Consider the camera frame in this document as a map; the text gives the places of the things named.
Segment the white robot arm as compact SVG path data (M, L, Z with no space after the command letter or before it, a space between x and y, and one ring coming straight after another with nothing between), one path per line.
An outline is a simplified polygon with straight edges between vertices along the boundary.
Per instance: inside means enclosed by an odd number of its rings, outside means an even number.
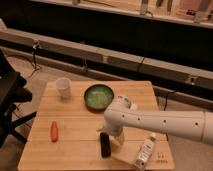
M145 129L213 145L213 113L203 111L133 110L128 97L118 95L104 111L104 128L118 137L124 127Z

